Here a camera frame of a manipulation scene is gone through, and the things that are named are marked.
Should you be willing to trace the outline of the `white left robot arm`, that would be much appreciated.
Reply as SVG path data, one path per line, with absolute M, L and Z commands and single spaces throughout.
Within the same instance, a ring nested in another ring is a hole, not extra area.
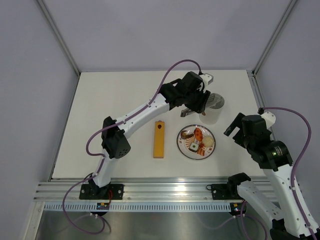
M 154 97 L 132 112 L 117 119 L 105 118 L 101 131 L 102 160 L 91 181 L 90 193 L 97 199 L 103 199 L 108 194 L 112 162 L 129 153 L 131 146 L 128 139 L 139 128 L 182 105 L 198 114 L 204 112 L 211 94 L 207 87 L 213 80 L 214 77 L 208 73 L 187 72 L 183 78 L 162 84 Z

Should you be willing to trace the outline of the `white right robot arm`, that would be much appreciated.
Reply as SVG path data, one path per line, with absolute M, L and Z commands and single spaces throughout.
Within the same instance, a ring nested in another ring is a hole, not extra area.
M 239 113 L 224 135 L 235 128 L 234 142 L 247 150 L 252 160 L 270 182 L 279 207 L 265 197 L 245 173 L 232 175 L 227 181 L 227 193 L 241 197 L 268 224 L 273 240 L 318 240 L 320 226 L 309 211 L 294 174 L 294 163 L 287 146 L 271 139 L 270 127 L 276 117 L 267 111 L 263 114 Z

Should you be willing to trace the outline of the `sushi roll with green centre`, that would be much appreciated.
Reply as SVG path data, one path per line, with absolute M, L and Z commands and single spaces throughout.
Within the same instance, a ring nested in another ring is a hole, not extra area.
M 194 153 L 198 152 L 198 148 L 199 148 L 199 145 L 197 143 L 191 143 L 189 146 L 189 150 Z

